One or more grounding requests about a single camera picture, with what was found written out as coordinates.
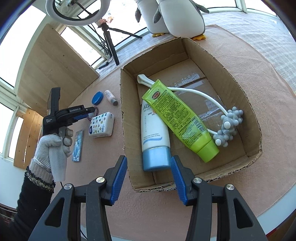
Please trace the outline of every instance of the silver screw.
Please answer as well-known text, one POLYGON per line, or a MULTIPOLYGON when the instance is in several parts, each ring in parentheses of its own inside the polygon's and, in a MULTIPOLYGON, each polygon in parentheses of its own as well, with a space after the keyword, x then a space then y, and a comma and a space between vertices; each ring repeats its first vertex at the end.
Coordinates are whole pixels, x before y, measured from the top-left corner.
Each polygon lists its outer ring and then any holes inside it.
POLYGON ((233 189, 234 189, 234 186, 233 186, 232 184, 227 184, 227 185, 226 185, 226 188, 227 188, 228 190, 233 190, 233 189))
POLYGON ((70 184, 70 183, 67 183, 64 185, 64 189, 66 189, 66 190, 69 190, 71 188, 72 188, 72 184, 70 184))
POLYGON ((199 178, 199 177, 195 177, 195 178, 193 179, 193 181, 194 181, 195 183, 201 183, 201 182, 202 182, 202 179, 199 178))
POLYGON ((98 177, 97 179, 96 179, 96 182, 97 183, 103 183, 105 181, 105 178, 103 178, 103 177, 98 177))

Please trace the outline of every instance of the orange foot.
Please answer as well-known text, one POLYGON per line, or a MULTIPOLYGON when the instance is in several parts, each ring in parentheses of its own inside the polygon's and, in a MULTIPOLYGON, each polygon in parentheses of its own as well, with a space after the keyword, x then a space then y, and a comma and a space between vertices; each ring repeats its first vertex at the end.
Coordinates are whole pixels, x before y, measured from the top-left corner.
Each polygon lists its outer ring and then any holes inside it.
POLYGON ((152 37, 158 37, 158 36, 162 36, 162 35, 164 35, 164 33, 152 34, 152 37))
POLYGON ((191 39, 192 40, 202 40, 202 39, 206 39, 206 37, 203 34, 201 34, 201 35, 195 36, 195 37, 193 37, 191 39))

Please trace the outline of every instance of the finger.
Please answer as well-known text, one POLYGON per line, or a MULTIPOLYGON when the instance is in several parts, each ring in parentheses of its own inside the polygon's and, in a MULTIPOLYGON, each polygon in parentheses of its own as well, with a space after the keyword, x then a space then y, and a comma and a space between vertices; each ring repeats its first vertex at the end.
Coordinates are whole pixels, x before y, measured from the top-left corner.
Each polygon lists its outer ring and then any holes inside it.
POLYGON ((63 151, 66 154, 67 157, 71 155, 70 147, 68 146, 63 146, 63 151))
POLYGON ((40 139, 40 142, 42 142, 47 147, 60 146, 62 144, 62 140, 60 139, 60 137, 53 134, 43 136, 40 139))
POLYGON ((66 131, 65 131, 65 136, 72 137, 73 136, 73 130, 71 130, 71 129, 69 129, 67 127, 66 131))
POLYGON ((71 146, 72 145, 72 138, 65 136, 63 139, 63 144, 65 146, 71 146))

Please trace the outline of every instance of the blue wave graphic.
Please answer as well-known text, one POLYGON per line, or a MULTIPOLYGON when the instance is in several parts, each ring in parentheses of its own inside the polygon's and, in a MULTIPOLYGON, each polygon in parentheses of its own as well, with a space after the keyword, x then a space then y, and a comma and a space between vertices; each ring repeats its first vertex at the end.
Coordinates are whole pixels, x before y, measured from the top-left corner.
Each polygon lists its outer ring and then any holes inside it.
POLYGON ((149 139, 147 139, 147 140, 145 140, 145 141, 143 142, 143 145, 144 145, 147 141, 160 141, 162 138, 163 138, 163 137, 161 137, 161 138, 149 138, 149 139))

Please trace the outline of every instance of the oval logo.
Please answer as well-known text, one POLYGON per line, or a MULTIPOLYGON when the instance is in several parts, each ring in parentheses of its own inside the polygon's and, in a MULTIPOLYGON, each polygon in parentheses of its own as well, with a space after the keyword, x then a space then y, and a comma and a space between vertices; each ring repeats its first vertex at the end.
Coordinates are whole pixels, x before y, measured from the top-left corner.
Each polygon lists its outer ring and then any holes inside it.
POLYGON ((160 95, 160 92, 159 91, 156 91, 153 96, 152 96, 152 99, 155 100, 158 98, 158 96, 160 95))

